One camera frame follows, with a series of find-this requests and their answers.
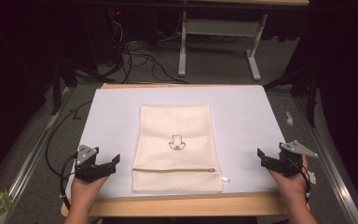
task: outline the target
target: printed arrow symbol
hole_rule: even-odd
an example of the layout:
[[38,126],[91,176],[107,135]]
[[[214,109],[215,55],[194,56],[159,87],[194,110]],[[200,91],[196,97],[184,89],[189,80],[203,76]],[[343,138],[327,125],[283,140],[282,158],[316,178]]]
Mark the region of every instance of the printed arrow symbol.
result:
[[186,146],[186,143],[182,142],[182,135],[173,135],[172,142],[170,142],[170,147],[174,150],[181,150]]

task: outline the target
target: cable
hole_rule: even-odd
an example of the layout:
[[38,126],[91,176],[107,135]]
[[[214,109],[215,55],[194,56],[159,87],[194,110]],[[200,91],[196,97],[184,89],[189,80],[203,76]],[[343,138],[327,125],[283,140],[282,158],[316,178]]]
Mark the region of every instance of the cable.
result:
[[116,36],[117,28],[120,27],[120,39],[118,40],[118,43],[120,43],[121,40],[123,39],[123,27],[117,21],[111,21],[111,22],[112,22],[112,24],[111,24],[112,26],[113,25],[116,26],[116,30],[113,32],[113,36],[110,36],[110,37],[112,37],[112,41],[114,41],[114,36]]
[[61,174],[60,174],[60,190],[61,190],[60,197],[62,198],[63,202],[65,203],[65,206],[68,209],[68,211],[71,209],[71,204],[69,203],[68,197],[66,197],[65,187],[63,186],[63,182],[65,181],[65,177],[64,177],[63,173],[65,173],[65,168],[68,165],[69,161],[75,160],[76,158],[77,158],[77,152],[75,152],[74,154],[72,154],[72,156],[70,156],[68,159],[66,159],[65,163],[63,164],[63,166],[61,168]]
[[111,79],[111,78],[108,78],[108,76],[110,76],[110,75],[114,74],[115,72],[117,72],[123,66],[123,63],[124,63],[123,58],[120,56],[117,59],[116,66],[114,68],[112,68],[111,70],[107,71],[106,73],[99,74],[99,73],[97,73],[95,71],[91,71],[91,70],[85,69],[83,67],[83,68],[79,68],[78,70],[83,71],[84,73],[87,74],[87,76],[83,76],[83,75],[81,75],[79,73],[76,73],[76,76],[81,77],[81,78],[95,78],[95,79],[98,79],[98,80],[103,81],[103,82],[114,82],[115,80]]
[[48,160],[48,151],[49,151],[49,146],[50,146],[50,142],[51,139],[53,138],[54,134],[57,132],[57,130],[61,127],[61,125],[75,112],[77,112],[78,109],[80,109],[81,107],[83,107],[84,105],[87,105],[89,103],[91,103],[92,100],[87,101],[86,103],[78,106],[76,109],[71,110],[70,113],[68,115],[66,115],[61,122],[56,126],[56,128],[53,130],[53,132],[51,133],[51,135],[48,137],[48,142],[46,143],[46,149],[45,149],[45,159],[46,159],[46,163],[48,164],[48,168],[57,176],[61,177],[61,174],[59,172],[57,172],[50,164],[49,160]]
[[186,47],[187,48],[190,48],[190,49],[203,49],[205,48],[206,46],[208,46],[208,44],[210,43],[211,41],[211,38],[209,36],[206,37],[206,43],[204,43],[203,45],[201,45],[200,47],[191,47],[190,45],[188,45],[188,43],[186,42]]
[[127,53],[129,55],[129,57],[130,57],[129,58],[129,60],[130,60],[130,68],[129,68],[128,73],[126,73],[126,69],[125,69],[124,64],[123,64],[123,71],[124,71],[125,78],[121,82],[121,84],[123,84],[123,83],[131,83],[131,81],[130,81],[130,71],[131,71],[131,68],[132,68],[132,57],[131,57],[130,51],[128,50],[128,45],[127,45],[126,48],[127,48],[127,52],[125,52],[125,53]]
[[[305,195],[305,199],[306,199],[306,202],[308,202],[309,200],[309,197],[310,197],[310,177],[307,178],[306,175],[304,174],[304,172],[302,171],[302,169],[299,169],[296,164],[290,160],[288,157],[286,157],[285,155],[283,155],[287,160],[289,160],[298,170],[298,172],[302,175],[302,177],[304,178],[305,180],[305,184],[306,184],[306,195]],[[305,168],[304,165],[301,165],[302,168],[304,168],[306,170],[306,172],[308,173],[308,170],[307,168]]]
[[127,42],[126,45],[127,46],[127,50],[130,50],[130,45],[131,44],[136,44],[136,43],[141,43],[141,47],[138,47],[137,49],[131,49],[132,51],[136,51],[136,50],[139,50],[139,49],[142,49],[144,46],[145,46],[145,41],[141,41],[141,40],[133,40],[133,41],[130,41],[130,42]]
[[102,82],[115,82],[115,80],[113,78],[108,78],[108,77],[105,77],[105,76],[108,76],[108,75],[112,75],[114,74],[120,67],[121,67],[121,60],[118,59],[117,60],[117,66],[115,68],[113,68],[112,70],[110,70],[109,72],[105,73],[105,74],[99,74],[95,71],[92,71],[92,70],[89,70],[88,68],[86,68],[85,66],[79,64],[79,63],[76,63],[68,58],[62,58],[63,61],[67,62],[69,65],[71,65],[72,67],[78,69],[78,70],[81,70],[83,72],[85,72],[87,75],[91,76],[91,77],[94,77]]
[[68,178],[69,178],[69,176],[71,176],[71,175],[74,175],[75,173],[71,173],[71,174],[69,174],[69,175],[66,175],[64,178],[67,180]]
[[179,20],[178,20],[178,23],[177,23],[176,28],[173,31],[172,35],[170,37],[166,38],[166,39],[161,39],[158,42],[162,43],[164,41],[175,39],[176,37],[180,36],[180,35],[176,35],[176,33],[178,32],[180,24],[181,24],[181,21],[182,21],[182,13],[183,13],[182,11],[179,13]]
[[170,82],[170,80],[165,80],[165,79],[161,79],[159,77],[156,76],[156,74],[154,73],[154,68],[156,66],[156,64],[162,69],[163,73],[165,76],[169,77],[171,80],[173,81],[176,81],[176,82],[181,82],[181,83],[185,83],[185,84],[188,84],[186,81],[184,80],[181,80],[181,79],[178,79],[178,78],[175,78],[175,77],[172,77],[170,75],[168,75],[168,73],[166,72],[164,66],[162,66],[161,63],[159,63],[156,58],[154,58],[152,55],[150,54],[146,54],[146,53],[143,53],[141,51],[135,51],[135,53],[129,53],[129,52],[124,52],[124,53],[128,53],[129,55],[132,55],[130,58],[137,58],[137,57],[141,57],[141,58],[145,58],[146,61],[144,63],[141,63],[142,64],[145,64],[147,61],[150,61],[153,63],[153,66],[152,66],[152,73],[153,73],[153,76],[160,80],[160,81],[164,81],[164,82]]

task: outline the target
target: zipper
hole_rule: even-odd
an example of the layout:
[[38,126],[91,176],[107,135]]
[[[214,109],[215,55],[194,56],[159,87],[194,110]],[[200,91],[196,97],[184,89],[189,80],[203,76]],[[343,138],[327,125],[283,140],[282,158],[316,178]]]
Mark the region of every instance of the zipper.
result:
[[146,172],[146,173],[173,173],[173,172],[209,172],[214,173],[216,170],[214,168],[194,168],[194,169],[143,169],[143,168],[132,168],[133,171]]

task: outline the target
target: white board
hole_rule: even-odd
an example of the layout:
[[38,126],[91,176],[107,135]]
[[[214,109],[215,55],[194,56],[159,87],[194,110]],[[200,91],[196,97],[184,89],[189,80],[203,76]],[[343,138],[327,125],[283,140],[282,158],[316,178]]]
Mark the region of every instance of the white board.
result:
[[[259,147],[267,156],[278,158],[279,143],[284,142],[263,87],[99,89],[79,145],[100,149],[97,164],[121,156],[117,172],[103,185],[100,198],[153,196],[131,190],[141,105],[209,105],[217,157],[223,176],[230,180],[223,193],[276,191],[275,181],[260,166],[256,153]],[[69,198],[72,180],[73,176],[66,189]]]

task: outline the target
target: black cable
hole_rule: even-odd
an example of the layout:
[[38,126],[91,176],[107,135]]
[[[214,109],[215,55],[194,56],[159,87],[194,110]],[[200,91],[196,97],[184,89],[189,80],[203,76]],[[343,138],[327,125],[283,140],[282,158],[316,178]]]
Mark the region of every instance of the black cable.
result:
[[158,78],[156,77],[155,73],[154,73],[154,67],[156,66],[156,64],[161,68],[162,72],[164,73],[165,76],[169,77],[171,80],[173,81],[176,81],[176,82],[181,82],[181,83],[185,83],[185,84],[188,84],[186,81],[184,80],[181,80],[181,79],[178,79],[178,78],[175,78],[175,77],[172,77],[170,75],[168,75],[168,73],[166,72],[164,66],[162,66],[161,63],[159,63],[156,58],[154,58],[152,55],[150,54],[146,54],[146,53],[143,53],[141,51],[135,51],[135,53],[132,53],[131,54],[132,57],[136,58],[136,57],[142,57],[142,58],[146,58],[147,61],[150,61],[153,63],[153,67],[152,67],[152,73],[153,73],[153,76],[160,80],[160,81],[164,81],[164,82],[169,82],[170,80],[164,80],[164,79],[161,79],[161,78]]
[[129,71],[126,73],[126,69],[125,69],[125,67],[124,67],[124,64],[123,64],[123,71],[124,71],[124,75],[125,75],[125,78],[124,78],[124,80],[121,82],[121,84],[123,84],[123,83],[131,83],[130,82],[130,71],[131,71],[131,69],[132,69],[132,57],[131,57],[131,54],[130,54],[130,51],[128,50],[128,45],[127,45],[127,52],[125,52],[125,53],[127,53],[128,55],[129,55],[129,60],[130,60],[130,67],[129,67]]
[[87,105],[89,103],[91,103],[92,100],[87,101],[86,103],[78,106],[76,109],[71,110],[70,113],[68,115],[66,115],[62,121],[56,126],[56,128],[53,130],[53,132],[51,133],[51,135],[48,137],[48,142],[46,143],[46,149],[45,149],[45,159],[46,159],[46,163],[48,164],[48,168],[58,177],[61,177],[61,174],[59,172],[57,172],[50,164],[49,160],[48,160],[48,151],[49,151],[49,146],[50,146],[50,142],[52,137],[54,136],[54,134],[57,132],[57,130],[61,127],[61,125],[73,114],[75,113],[78,109],[80,109],[81,107],[83,107],[84,105]]
[[146,64],[148,61],[150,61],[150,59],[146,56],[146,55],[141,55],[141,54],[132,54],[132,58],[145,58],[145,60],[141,63],[137,63],[137,64],[132,64],[133,67],[139,67],[141,65]]
[[115,82],[115,80],[113,78],[108,78],[106,76],[114,74],[118,69],[120,69],[120,66],[117,66],[114,69],[110,70],[109,72],[101,75],[101,74],[99,74],[99,73],[97,73],[95,71],[89,70],[87,67],[85,67],[85,66],[83,66],[83,65],[81,65],[79,63],[76,63],[76,62],[72,61],[71,59],[62,58],[62,60],[64,62],[67,62],[72,68],[81,70],[81,71],[85,72],[87,75],[89,75],[91,77],[95,77],[96,79],[98,79],[98,80],[100,80],[102,82],[107,82],[107,83]]
[[308,173],[308,170],[307,170],[307,168],[305,168],[304,165],[302,165],[302,167],[304,168],[305,172],[307,173],[307,178],[310,181],[310,173]]
[[[302,177],[304,178],[305,180],[305,184],[306,184],[306,195],[305,195],[305,199],[306,199],[306,202],[308,202],[309,200],[309,196],[310,196],[310,179],[306,177],[306,175],[304,174],[304,172],[302,171],[302,169],[299,169],[296,164],[290,160],[288,157],[284,156],[287,160],[289,160],[298,170],[298,172],[302,175]],[[308,173],[308,170],[307,168],[304,167],[304,165],[301,165],[305,170],[306,172]]]
[[[130,45],[131,44],[135,44],[135,43],[141,43],[142,45],[140,47],[137,47],[136,49],[130,49]],[[131,51],[136,51],[139,49],[143,49],[145,47],[145,41],[131,41],[127,43],[127,51],[131,50]]]
[[182,44],[182,40],[181,39],[178,39],[178,37],[180,37],[179,35],[178,36],[175,36],[171,39],[167,39],[167,40],[164,40],[164,41],[161,41],[159,42],[160,45],[163,45],[163,46],[167,46],[167,47],[175,47],[175,46],[179,46]]
[[99,74],[99,73],[97,73],[95,71],[92,71],[92,73],[91,73],[90,70],[88,70],[88,72],[83,71],[83,69],[84,69],[83,68],[83,69],[79,69],[79,70],[83,71],[84,73],[86,73],[87,76],[83,76],[83,75],[78,74],[78,73],[76,73],[76,76],[81,77],[81,78],[85,78],[85,79],[87,79],[87,78],[95,78],[95,79],[98,79],[100,81],[114,82],[115,80],[108,78],[108,76],[110,76],[110,75],[114,74],[115,72],[117,72],[123,66],[123,64],[124,64],[123,58],[119,57],[117,59],[116,66],[114,68],[112,68],[111,70],[107,71],[106,73]]
[[63,203],[65,204],[68,211],[71,209],[71,204],[69,203],[68,197],[66,197],[65,187],[63,186],[63,182],[65,181],[65,176],[63,173],[65,173],[65,168],[68,165],[69,161],[75,160],[76,158],[77,158],[77,152],[75,152],[72,156],[66,159],[65,163],[61,168],[61,174],[60,174],[60,190],[61,190],[60,197],[62,198]]
[[186,43],[186,47],[187,48],[190,48],[190,49],[203,49],[203,48],[205,48],[206,46],[208,46],[208,44],[210,43],[210,41],[211,41],[211,39],[210,39],[210,37],[209,36],[207,36],[207,37],[205,37],[205,38],[203,38],[203,39],[206,39],[206,43],[204,43],[203,45],[201,45],[200,47],[191,47],[190,45],[188,45],[188,43]]
[[64,178],[67,180],[69,178],[70,175],[74,175],[75,173],[71,173],[69,175],[66,175]]
[[176,28],[175,28],[175,30],[173,31],[172,35],[171,35],[170,37],[166,38],[166,39],[160,39],[160,40],[158,41],[159,43],[163,43],[163,42],[165,42],[165,41],[175,39],[176,37],[179,37],[179,36],[182,35],[182,34],[176,35],[176,33],[178,32],[178,30],[179,30],[179,28],[180,28],[180,24],[181,24],[181,22],[182,22],[182,14],[183,14],[182,11],[179,12],[178,23],[177,23]]

